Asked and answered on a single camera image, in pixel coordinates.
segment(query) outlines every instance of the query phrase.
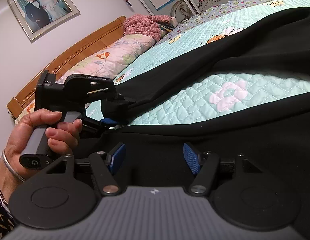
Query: blue gripper pad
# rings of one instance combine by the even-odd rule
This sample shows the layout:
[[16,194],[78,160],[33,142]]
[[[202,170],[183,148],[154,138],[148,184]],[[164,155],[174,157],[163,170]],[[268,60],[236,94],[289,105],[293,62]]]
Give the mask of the blue gripper pad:
[[114,127],[116,125],[119,125],[118,122],[116,122],[116,121],[114,121],[113,119],[110,119],[110,118],[101,119],[101,123],[104,123],[104,124],[108,125],[109,127]]
[[114,175],[119,170],[119,168],[121,167],[125,159],[125,155],[126,155],[125,143],[118,143],[115,146],[115,148],[112,149],[111,152],[109,152],[109,154],[111,154],[113,151],[115,153],[112,154],[111,164],[108,166],[108,169],[111,172],[111,174]]
[[187,144],[183,146],[184,159],[194,175],[200,171],[199,160],[195,151]]

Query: silver bangle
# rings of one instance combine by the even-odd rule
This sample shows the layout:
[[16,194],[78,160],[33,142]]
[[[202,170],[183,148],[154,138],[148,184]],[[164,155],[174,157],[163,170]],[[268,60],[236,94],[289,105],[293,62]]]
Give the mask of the silver bangle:
[[8,213],[10,213],[9,208],[8,208],[8,203],[3,197],[1,190],[0,190],[0,204],[6,211],[8,211]]
[[16,178],[19,179],[22,182],[25,182],[26,180],[20,176],[9,164],[6,155],[5,155],[5,149],[2,150],[2,161],[5,163],[5,166],[7,167],[7,169],[10,171],[10,173]]

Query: metal screw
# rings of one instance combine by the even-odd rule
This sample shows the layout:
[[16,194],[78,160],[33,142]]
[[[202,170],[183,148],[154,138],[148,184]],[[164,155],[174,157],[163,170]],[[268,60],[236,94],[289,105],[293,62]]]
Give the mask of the metal screw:
[[202,185],[195,185],[193,187],[191,187],[191,192],[195,193],[195,194],[201,194],[204,193],[206,191],[206,187],[202,186]]
[[103,192],[107,194],[113,194],[116,193],[119,190],[119,188],[116,185],[107,185],[103,187]]

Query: white wall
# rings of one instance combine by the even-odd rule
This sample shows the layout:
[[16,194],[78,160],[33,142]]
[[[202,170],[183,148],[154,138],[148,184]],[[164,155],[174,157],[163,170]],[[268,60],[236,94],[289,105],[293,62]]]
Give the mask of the white wall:
[[72,0],[80,15],[30,43],[10,10],[0,0],[0,154],[13,119],[6,105],[41,69],[66,49],[107,23],[124,15],[149,14],[139,0]]

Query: pink floral cloth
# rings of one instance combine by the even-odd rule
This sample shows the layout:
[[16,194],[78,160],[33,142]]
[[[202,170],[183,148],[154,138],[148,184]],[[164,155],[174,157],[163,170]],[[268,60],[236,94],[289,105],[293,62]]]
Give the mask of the pink floral cloth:
[[124,21],[123,32],[124,35],[144,34],[159,41],[160,28],[157,23],[170,23],[171,19],[168,15],[150,16],[135,14]]

